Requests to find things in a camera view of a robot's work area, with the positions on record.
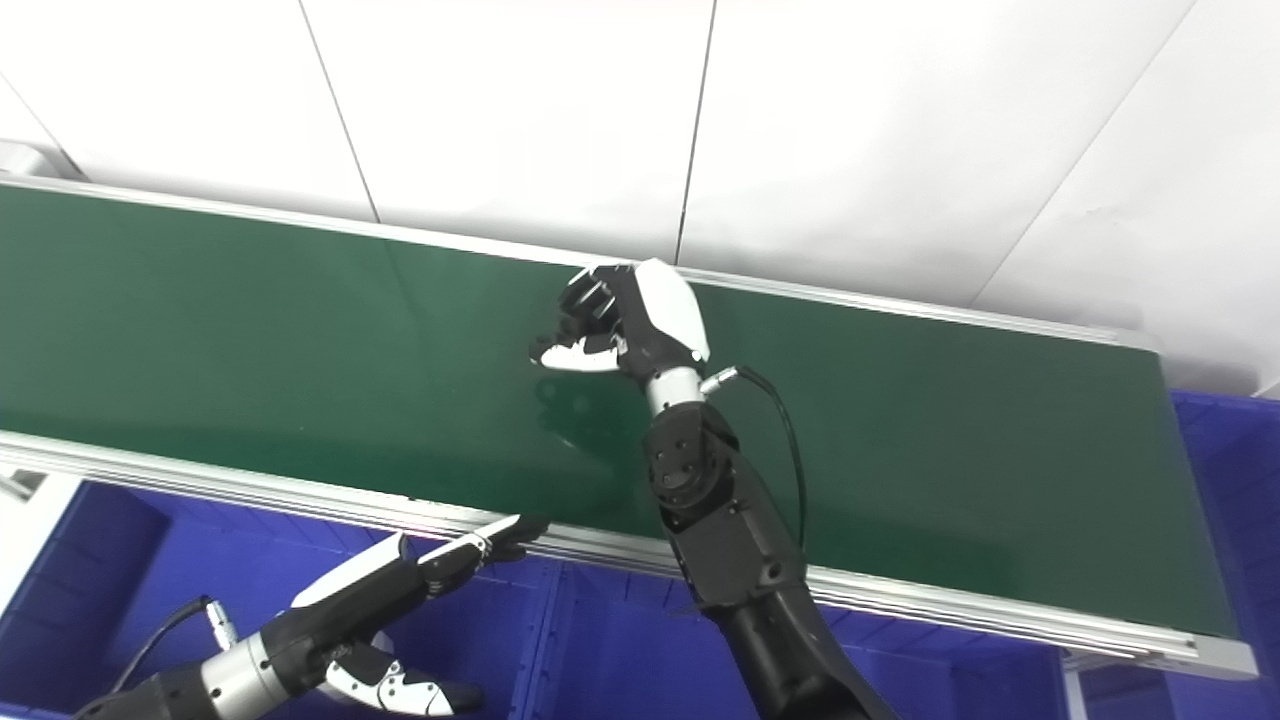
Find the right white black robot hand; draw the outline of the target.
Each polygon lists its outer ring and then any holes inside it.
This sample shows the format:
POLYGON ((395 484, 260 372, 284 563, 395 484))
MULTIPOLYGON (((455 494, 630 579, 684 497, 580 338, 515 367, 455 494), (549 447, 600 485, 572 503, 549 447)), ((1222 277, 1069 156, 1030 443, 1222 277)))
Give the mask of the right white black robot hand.
POLYGON ((620 373, 645 384, 676 369, 703 373, 710 356, 690 283, 659 259, 584 268, 557 309, 557 329, 529 346, 536 366, 620 373))

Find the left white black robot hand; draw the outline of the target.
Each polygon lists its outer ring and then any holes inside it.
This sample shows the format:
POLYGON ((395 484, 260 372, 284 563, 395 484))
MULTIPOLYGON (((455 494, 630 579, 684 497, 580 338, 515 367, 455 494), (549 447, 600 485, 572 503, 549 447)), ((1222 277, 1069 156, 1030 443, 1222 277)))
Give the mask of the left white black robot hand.
POLYGON ((515 562, 549 528, 545 516, 515 514, 416 556, 396 533, 317 579, 259 637, 291 696, 329 685, 356 703, 410 717, 453 717, 485 705, 480 685, 408 667, 374 637, 424 603, 443 598, 483 569, 515 562))

